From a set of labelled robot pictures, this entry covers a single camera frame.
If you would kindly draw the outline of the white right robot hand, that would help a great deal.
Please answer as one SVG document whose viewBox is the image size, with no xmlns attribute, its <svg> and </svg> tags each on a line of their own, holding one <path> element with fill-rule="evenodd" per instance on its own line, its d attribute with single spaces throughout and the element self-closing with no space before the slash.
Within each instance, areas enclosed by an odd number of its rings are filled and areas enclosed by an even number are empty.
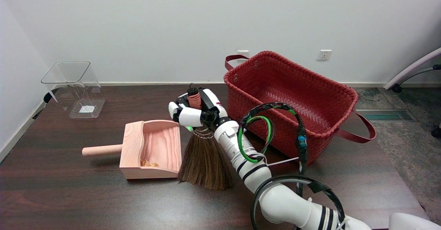
<svg viewBox="0 0 441 230">
<path fill-rule="evenodd" d="M 171 119 L 180 125 L 192 128 L 206 125 L 212 132 L 231 120 L 217 96 L 202 87 L 187 89 L 185 94 L 168 104 L 168 111 Z"/>
</svg>

